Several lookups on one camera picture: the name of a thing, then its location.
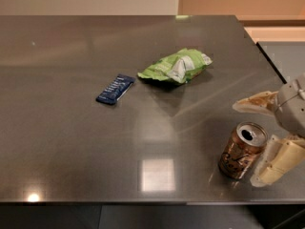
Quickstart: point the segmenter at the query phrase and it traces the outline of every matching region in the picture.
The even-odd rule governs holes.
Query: crumpled green package
[[[137,75],[144,79],[170,81],[180,85],[199,75],[212,62],[210,57],[198,50],[183,49],[161,58]]]

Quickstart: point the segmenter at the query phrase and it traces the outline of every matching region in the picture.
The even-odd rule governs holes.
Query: can
[[[228,177],[242,179],[264,151],[267,140],[261,126],[253,122],[238,124],[218,162],[220,171]]]

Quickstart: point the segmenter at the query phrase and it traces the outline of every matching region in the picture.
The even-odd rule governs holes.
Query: snack bag
[[[183,49],[161,58],[137,75],[144,79],[170,81],[183,84],[199,75],[212,63],[210,57],[197,50]]]

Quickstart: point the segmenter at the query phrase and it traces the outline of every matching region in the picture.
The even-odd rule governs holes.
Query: green bag
[[[212,62],[210,57],[200,51],[183,49],[161,58],[137,75],[144,79],[183,84],[199,75]]]

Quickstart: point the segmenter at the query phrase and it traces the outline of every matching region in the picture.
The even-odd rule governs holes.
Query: blue wrapper
[[[135,81],[135,78],[119,74],[114,81],[96,98],[97,102],[115,104]]]

